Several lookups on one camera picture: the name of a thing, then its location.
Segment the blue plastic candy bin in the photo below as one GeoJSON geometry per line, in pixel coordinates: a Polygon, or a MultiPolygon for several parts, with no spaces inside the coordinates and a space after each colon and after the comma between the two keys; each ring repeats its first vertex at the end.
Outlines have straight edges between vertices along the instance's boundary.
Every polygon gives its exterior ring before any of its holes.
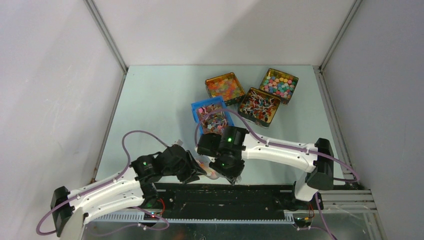
{"type": "Polygon", "coordinates": [[[215,112],[205,118],[210,112],[226,108],[227,106],[222,96],[208,98],[191,104],[194,121],[197,124],[200,123],[199,132],[201,135],[209,133],[221,135],[224,128],[234,126],[233,119],[225,111],[215,112]]]}

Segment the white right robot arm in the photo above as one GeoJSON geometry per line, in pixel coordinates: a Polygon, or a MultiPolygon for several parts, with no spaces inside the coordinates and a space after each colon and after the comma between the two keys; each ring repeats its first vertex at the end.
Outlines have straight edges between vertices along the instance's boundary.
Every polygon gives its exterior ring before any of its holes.
{"type": "Polygon", "coordinates": [[[201,135],[196,152],[208,157],[209,167],[231,185],[240,178],[245,160],[270,161],[302,170],[290,196],[291,204],[297,209],[308,206],[318,191],[334,188],[334,154],[325,138],[319,138],[316,143],[290,142],[229,126],[222,134],[201,135]]]}

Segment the clear plastic scoop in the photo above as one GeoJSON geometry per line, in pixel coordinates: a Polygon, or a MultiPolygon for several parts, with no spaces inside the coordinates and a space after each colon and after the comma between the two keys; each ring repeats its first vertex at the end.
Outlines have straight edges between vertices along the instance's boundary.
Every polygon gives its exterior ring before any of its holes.
{"type": "Polygon", "coordinates": [[[231,184],[232,186],[234,186],[234,185],[236,185],[236,184],[239,184],[239,183],[241,182],[241,180],[242,180],[242,177],[239,175],[239,176],[237,176],[237,177],[233,177],[233,178],[231,178],[231,179],[229,180],[229,182],[230,182],[230,184],[231,184]]]}

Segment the clear plastic jar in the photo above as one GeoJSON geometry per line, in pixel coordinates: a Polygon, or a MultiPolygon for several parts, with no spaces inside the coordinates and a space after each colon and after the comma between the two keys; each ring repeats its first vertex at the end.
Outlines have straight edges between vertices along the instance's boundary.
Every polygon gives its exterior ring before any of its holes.
{"type": "Polygon", "coordinates": [[[210,159],[205,156],[197,156],[195,158],[198,165],[206,172],[206,176],[211,180],[217,180],[220,176],[210,167],[210,159]]]}

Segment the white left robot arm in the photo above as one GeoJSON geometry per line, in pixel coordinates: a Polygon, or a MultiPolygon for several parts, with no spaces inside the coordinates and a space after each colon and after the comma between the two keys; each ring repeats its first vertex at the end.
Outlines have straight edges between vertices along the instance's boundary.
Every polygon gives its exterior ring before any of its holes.
{"type": "Polygon", "coordinates": [[[50,207],[55,233],[60,237],[72,215],[81,210],[81,223],[131,207],[154,209],[159,201],[155,183],[162,177],[175,176],[183,183],[198,181],[207,172],[190,151],[174,144],[164,151],[142,155],[118,172],[92,185],[75,190],[65,186],[53,192],[50,207]]]}

